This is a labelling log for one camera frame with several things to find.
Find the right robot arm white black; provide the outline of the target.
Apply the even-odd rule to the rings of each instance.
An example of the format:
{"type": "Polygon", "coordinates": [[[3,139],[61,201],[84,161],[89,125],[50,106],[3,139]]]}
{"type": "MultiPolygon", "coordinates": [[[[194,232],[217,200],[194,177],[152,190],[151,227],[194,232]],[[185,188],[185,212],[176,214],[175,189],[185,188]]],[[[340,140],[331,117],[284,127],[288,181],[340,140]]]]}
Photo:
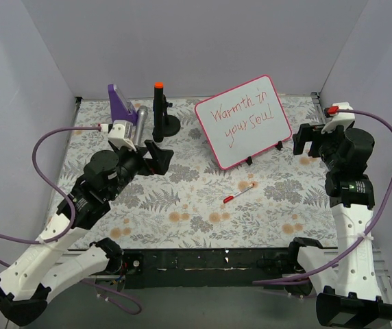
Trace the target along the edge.
{"type": "Polygon", "coordinates": [[[321,158],[328,168],[325,190],[336,225],[338,252],[350,249],[328,268],[309,277],[317,292],[317,319],[334,328],[382,328],[392,321],[392,305],[382,299],[373,262],[372,236],[365,233],[372,222],[375,198],[365,175],[375,141],[358,128],[339,125],[324,132],[322,125],[302,124],[293,135],[293,153],[321,158]],[[358,247],[351,246],[359,242],[358,247]]]}

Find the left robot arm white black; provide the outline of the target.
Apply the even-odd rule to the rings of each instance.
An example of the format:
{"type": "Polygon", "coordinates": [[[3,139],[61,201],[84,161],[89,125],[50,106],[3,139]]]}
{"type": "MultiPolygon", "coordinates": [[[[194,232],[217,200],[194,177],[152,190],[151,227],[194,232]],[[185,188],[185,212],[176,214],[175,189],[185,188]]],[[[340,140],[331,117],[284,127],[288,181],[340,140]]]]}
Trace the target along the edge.
{"type": "Polygon", "coordinates": [[[93,154],[44,230],[0,273],[1,313],[16,325],[27,326],[65,289],[95,273],[119,272],[123,250],[109,238],[61,265],[57,261],[110,211],[110,203],[136,175],[164,175],[172,157],[172,150],[151,140],[133,150],[113,146],[93,154]]]}

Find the pink framed whiteboard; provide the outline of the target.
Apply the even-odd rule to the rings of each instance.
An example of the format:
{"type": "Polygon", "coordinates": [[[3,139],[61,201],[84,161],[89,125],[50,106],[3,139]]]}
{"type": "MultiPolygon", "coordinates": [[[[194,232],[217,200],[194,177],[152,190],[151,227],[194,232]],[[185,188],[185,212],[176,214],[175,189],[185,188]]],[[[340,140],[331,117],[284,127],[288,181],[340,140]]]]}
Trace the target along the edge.
{"type": "Polygon", "coordinates": [[[223,170],[275,147],[293,134],[268,75],[197,103],[195,115],[223,170]]]}

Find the white whiteboard marker pen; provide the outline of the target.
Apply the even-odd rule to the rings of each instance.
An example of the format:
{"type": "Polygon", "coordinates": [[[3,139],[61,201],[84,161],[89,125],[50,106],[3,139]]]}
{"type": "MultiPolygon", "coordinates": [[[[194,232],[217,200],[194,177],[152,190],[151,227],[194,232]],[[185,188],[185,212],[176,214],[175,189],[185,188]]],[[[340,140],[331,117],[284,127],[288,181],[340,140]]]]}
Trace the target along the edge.
{"type": "Polygon", "coordinates": [[[235,193],[235,194],[234,194],[234,198],[235,198],[235,197],[238,197],[238,196],[240,196],[240,195],[242,195],[242,194],[245,193],[245,192],[248,192],[248,191],[251,190],[252,188],[254,188],[254,184],[250,184],[249,186],[247,186],[247,187],[244,188],[243,190],[241,190],[241,191],[235,193]]]}

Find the red marker cap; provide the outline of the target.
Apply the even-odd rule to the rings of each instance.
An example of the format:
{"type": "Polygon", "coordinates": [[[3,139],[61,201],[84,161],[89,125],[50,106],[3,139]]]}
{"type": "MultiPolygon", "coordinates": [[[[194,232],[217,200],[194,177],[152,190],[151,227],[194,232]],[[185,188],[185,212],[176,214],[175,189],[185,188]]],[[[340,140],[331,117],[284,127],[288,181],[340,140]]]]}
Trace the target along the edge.
{"type": "Polygon", "coordinates": [[[226,203],[232,201],[233,199],[234,199],[234,196],[233,196],[233,195],[230,195],[230,196],[226,197],[226,198],[223,200],[223,203],[226,204],[226,203]]]}

